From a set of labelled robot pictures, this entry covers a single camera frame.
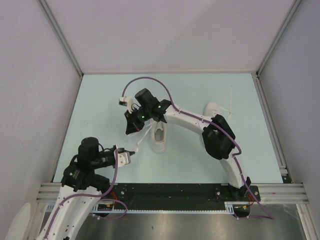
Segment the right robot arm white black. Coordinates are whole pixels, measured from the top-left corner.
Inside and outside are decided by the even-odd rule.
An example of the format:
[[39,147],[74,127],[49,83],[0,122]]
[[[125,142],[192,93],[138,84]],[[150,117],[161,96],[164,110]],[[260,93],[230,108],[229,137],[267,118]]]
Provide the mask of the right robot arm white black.
[[146,88],[140,90],[134,98],[139,103],[137,108],[134,107],[131,97],[122,96],[119,99],[119,104],[127,108],[124,113],[127,122],[126,135],[142,130],[148,120],[188,129],[200,135],[206,152],[220,161],[227,175],[231,196],[237,201],[248,196],[251,180],[243,173],[239,161],[235,159],[241,152],[235,152],[239,147],[235,142],[236,136],[222,115],[210,117],[186,111],[174,106],[170,100],[159,101]]

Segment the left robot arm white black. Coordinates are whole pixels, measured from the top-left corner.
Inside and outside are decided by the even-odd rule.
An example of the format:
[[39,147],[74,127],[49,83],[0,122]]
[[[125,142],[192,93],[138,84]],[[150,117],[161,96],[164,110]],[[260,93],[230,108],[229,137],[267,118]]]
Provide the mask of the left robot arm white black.
[[95,204],[113,190],[118,169],[131,163],[135,151],[114,145],[103,148],[95,137],[84,138],[63,172],[53,209],[39,240],[74,240]]

